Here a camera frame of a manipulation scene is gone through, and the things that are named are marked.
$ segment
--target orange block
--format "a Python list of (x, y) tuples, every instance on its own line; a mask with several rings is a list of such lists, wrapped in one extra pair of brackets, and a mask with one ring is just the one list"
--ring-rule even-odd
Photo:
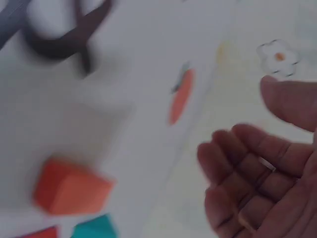
[(40, 232), (26, 235), (22, 238), (57, 238), (57, 229), (56, 227), (51, 227)]
[(52, 215), (79, 215), (99, 212), (114, 182), (89, 169), (51, 157), (44, 164), (34, 192), (35, 202)]

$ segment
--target fingernail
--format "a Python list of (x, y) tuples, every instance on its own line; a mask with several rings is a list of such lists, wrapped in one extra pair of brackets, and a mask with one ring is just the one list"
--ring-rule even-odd
[(266, 75), (262, 78), (261, 80), (263, 83), (276, 83), (277, 82), (277, 79), (270, 76), (270, 75)]

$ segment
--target printed flower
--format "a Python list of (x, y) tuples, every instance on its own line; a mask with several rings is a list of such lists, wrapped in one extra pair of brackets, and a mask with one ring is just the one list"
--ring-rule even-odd
[(295, 73), (298, 54), (283, 40), (274, 40), (257, 48), (262, 60), (261, 67), (267, 73), (289, 77)]

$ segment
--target wooden toy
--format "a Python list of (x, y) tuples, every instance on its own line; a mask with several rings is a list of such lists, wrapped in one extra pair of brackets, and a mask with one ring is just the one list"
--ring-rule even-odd
[(113, 181), (81, 165), (51, 157), (44, 164), (34, 200), (52, 215), (96, 213), (103, 208), (113, 185)]
[(71, 238), (116, 238), (109, 215), (78, 224)]
[(57, 238), (57, 229), (56, 227), (50, 227), (50, 228), (47, 228), (46, 230), (29, 234), (21, 238)]

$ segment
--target orange dot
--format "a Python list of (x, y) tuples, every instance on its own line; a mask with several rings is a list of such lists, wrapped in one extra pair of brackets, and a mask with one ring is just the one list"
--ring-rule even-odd
[(276, 53), (276, 54), (274, 55), (274, 57), (275, 57), (275, 59), (276, 59), (277, 61), (284, 61), (284, 60), (285, 60), (285, 54), (283, 54), (283, 53)]

